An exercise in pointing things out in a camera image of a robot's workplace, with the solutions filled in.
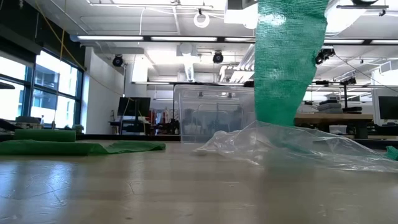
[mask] box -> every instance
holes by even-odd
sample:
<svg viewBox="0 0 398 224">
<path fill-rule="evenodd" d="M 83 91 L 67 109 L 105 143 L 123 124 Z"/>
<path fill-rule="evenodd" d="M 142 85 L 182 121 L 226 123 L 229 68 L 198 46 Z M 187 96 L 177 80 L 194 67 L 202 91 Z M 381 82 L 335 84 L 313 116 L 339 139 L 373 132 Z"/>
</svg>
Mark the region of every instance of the box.
<svg viewBox="0 0 398 224">
<path fill-rule="evenodd" d="M 256 120 L 253 88 L 177 85 L 174 98 L 183 143 L 205 143 L 217 131 L 242 130 Z"/>
</svg>

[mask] computer monitor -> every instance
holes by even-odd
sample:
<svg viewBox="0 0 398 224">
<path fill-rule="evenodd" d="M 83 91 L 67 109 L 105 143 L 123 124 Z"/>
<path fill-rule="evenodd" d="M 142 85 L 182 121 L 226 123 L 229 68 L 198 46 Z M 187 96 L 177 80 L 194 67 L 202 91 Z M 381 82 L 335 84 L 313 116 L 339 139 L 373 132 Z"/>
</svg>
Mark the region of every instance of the computer monitor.
<svg viewBox="0 0 398 224">
<path fill-rule="evenodd" d="M 380 119 L 398 119 L 398 96 L 379 96 Z"/>
<path fill-rule="evenodd" d="M 118 116 L 135 116 L 136 107 L 137 116 L 149 116 L 149 106 L 150 97 L 120 97 Z"/>
</svg>

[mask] wooden floor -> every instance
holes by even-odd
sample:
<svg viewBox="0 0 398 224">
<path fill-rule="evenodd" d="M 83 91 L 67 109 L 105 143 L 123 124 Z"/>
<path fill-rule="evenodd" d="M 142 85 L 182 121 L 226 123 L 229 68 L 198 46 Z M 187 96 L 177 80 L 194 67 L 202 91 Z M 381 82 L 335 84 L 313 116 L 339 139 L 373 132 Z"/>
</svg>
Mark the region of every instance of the wooden floor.
<svg viewBox="0 0 398 224">
<path fill-rule="evenodd" d="M 0 223 L 397 223 L 397 205 L 397 174 L 265 169 L 179 143 L 0 158 Z"/>
</svg>

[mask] green object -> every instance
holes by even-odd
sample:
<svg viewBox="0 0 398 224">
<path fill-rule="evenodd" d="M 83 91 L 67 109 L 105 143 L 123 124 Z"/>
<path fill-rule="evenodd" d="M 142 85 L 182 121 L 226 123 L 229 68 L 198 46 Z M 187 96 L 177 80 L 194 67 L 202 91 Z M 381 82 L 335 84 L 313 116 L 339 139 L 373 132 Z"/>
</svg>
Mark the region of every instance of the green object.
<svg viewBox="0 0 398 224">
<path fill-rule="evenodd" d="M 386 156 L 389 159 L 398 161 L 398 149 L 396 149 L 393 146 L 387 146 L 387 153 L 385 153 L 384 156 Z"/>
<path fill-rule="evenodd" d="M 259 121 L 293 126 L 316 72 L 328 0 L 259 0 L 254 96 Z"/>
<path fill-rule="evenodd" d="M 0 155 L 86 156 L 164 150 L 164 143 L 119 141 L 108 147 L 97 143 L 11 140 L 0 142 Z"/>
<path fill-rule="evenodd" d="M 75 142 L 76 132 L 52 129 L 17 129 L 15 140 L 35 140 L 51 142 Z"/>
</svg>

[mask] white ceiling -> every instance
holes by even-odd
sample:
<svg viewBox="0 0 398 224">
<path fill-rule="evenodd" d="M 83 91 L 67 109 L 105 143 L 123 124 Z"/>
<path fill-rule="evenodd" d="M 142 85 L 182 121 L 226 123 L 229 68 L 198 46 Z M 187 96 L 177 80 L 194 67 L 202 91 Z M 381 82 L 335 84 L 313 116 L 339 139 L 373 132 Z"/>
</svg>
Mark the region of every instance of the white ceiling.
<svg viewBox="0 0 398 224">
<path fill-rule="evenodd" d="M 29 4 L 35 5 L 35 0 L 26 0 Z M 102 3 L 110 3 L 112 0 L 102 0 Z M 90 6 L 86 0 L 67 0 L 67 14 L 78 24 L 76 25 L 69 19 L 56 5 L 64 8 L 65 0 L 38 0 L 44 14 L 65 28 L 70 34 L 117 34 L 117 35 L 137 35 L 140 30 L 140 18 L 142 9 L 118 8 L 118 7 L 98 7 Z M 115 3 L 123 4 L 170 4 L 170 0 L 113 0 Z M 206 0 L 206 5 L 213 5 L 213 13 L 222 14 L 226 0 Z M 182 4 L 199 4 L 203 0 L 181 0 Z M 387 0 L 390 9 L 387 15 L 379 17 L 377 13 L 370 16 L 361 16 L 351 27 L 344 30 L 337 37 L 345 38 L 394 38 L 398 39 L 398 1 Z M 142 35 L 177 35 L 177 25 L 171 9 L 158 9 L 168 14 L 145 10 L 142 15 Z M 193 10 L 177 9 L 177 13 L 195 12 Z M 241 24 L 225 24 L 222 19 L 211 17 L 210 25 L 204 29 L 199 28 L 193 23 L 193 14 L 178 15 L 178 25 L 181 35 L 211 35 L 211 36 L 251 36 L 253 30 L 245 28 Z M 175 58 L 175 43 L 140 43 L 139 47 L 145 48 L 147 56 L 154 62 L 149 75 L 152 77 L 163 75 L 177 75 L 183 72 L 182 64 L 171 64 Z M 136 42 L 108 42 L 102 43 L 103 48 L 113 47 L 137 47 Z M 196 72 L 217 73 L 221 65 L 213 65 L 211 62 L 215 50 L 222 50 L 224 62 L 239 62 L 245 54 L 249 45 L 245 44 L 198 44 L 198 52 L 203 52 L 201 63 L 196 63 Z M 336 54 L 344 57 L 355 68 L 359 68 L 365 74 L 370 75 L 369 69 L 376 67 L 367 63 L 375 63 L 374 58 L 398 57 L 398 47 L 371 47 L 371 46 L 337 46 Z M 366 59 L 364 63 L 358 57 L 372 57 Z M 338 58 L 332 58 L 318 67 L 316 79 L 331 80 L 346 72 L 353 70 Z M 358 75 L 357 82 L 368 82 L 369 78 Z"/>
</svg>

